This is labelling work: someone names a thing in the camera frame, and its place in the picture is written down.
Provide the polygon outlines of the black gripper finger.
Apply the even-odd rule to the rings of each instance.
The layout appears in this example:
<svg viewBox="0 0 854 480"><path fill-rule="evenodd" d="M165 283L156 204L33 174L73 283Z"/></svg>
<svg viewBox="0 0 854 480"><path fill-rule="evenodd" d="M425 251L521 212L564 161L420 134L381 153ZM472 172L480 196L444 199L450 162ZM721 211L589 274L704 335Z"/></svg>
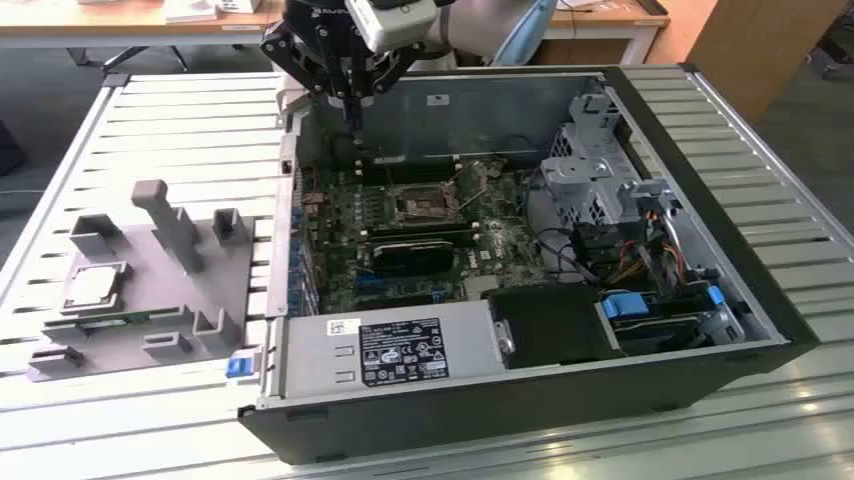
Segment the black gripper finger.
<svg viewBox="0 0 854 480"><path fill-rule="evenodd" d="M424 43L413 43L394 49L377 63L362 48L353 54L353 143L362 143L362 101L385 93L425 51Z"/></svg>
<svg viewBox="0 0 854 480"><path fill-rule="evenodd" d="M342 112L345 131L354 139L354 96L344 60L350 57L349 32L328 24L308 25L304 36L286 22L265 31L261 51L314 97L325 97Z"/></svg>

